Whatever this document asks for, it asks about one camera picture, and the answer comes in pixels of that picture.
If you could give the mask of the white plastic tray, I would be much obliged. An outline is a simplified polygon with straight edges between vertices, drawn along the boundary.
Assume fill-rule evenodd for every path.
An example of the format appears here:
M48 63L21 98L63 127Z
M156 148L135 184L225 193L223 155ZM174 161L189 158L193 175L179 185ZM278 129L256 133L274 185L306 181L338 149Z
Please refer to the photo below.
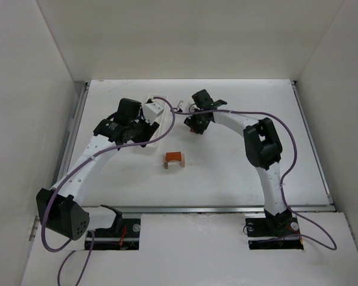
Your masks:
M168 104L165 95L149 95L140 102L139 111L131 122L131 145L140 148L156 148L162 136L162 122Z

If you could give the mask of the long light wood block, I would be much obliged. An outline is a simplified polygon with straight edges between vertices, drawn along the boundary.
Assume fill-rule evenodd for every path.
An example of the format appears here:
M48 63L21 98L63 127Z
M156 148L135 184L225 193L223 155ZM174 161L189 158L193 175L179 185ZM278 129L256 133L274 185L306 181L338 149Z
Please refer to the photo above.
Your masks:
M185 162L185 156L184 156L184 154L182 154L182 161ZM168 162L165 161L165 155L164 155L164 157L163 157L163 163L168 163Z

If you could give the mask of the orange arch wood block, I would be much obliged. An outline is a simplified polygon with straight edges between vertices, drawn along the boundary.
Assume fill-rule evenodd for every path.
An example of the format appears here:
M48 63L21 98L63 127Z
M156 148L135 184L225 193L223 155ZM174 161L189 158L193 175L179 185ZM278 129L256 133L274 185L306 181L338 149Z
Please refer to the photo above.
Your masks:
M165 155L165 161L171 162L171 161L182 161L182 153L181 152L168 152Z

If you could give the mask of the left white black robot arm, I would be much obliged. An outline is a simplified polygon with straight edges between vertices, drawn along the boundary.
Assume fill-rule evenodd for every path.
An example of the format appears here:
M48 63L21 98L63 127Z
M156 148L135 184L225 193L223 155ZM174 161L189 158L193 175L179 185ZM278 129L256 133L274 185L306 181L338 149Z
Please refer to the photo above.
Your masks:
M164 106L123 98L113 114L101 120L81 156L51 189L42 188L36 203L42 222L42 238L52 230L76 241L87 231L118 231L122 213L113 207L82 207L87 192L107 162L127 143L145 147L159 128L156 119Z

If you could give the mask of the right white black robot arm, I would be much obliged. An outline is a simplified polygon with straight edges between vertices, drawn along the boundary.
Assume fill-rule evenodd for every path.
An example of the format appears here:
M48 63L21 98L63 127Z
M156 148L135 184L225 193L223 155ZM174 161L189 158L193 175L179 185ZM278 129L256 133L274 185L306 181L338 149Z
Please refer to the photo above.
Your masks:
M245 154L258 173L264 194L264 219L271 236L278 236L281 227L292 219L283 202L280 183L282 144L271 119L256 119L234 111L221 111L227 103L214 101L203 89L192 96L195 108L184 124L192 132L203 134L211 122L223 125L242 136Z

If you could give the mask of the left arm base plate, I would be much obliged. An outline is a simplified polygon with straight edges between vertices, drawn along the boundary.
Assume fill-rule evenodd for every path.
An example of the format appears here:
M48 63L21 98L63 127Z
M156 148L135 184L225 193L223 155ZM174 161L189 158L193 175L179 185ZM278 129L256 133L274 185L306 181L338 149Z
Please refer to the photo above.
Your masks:
M141 216L127 214L116 229L96 229L93 250L126 251L138 250L141 231Z

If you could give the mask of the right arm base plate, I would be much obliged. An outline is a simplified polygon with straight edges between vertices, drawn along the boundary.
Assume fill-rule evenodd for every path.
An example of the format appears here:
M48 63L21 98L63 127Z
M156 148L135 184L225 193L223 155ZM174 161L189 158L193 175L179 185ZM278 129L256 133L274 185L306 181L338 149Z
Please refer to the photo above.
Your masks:
M247 216L244 231L250 250L303 250L304 245L296 217L279 229L271 230L265 217Z

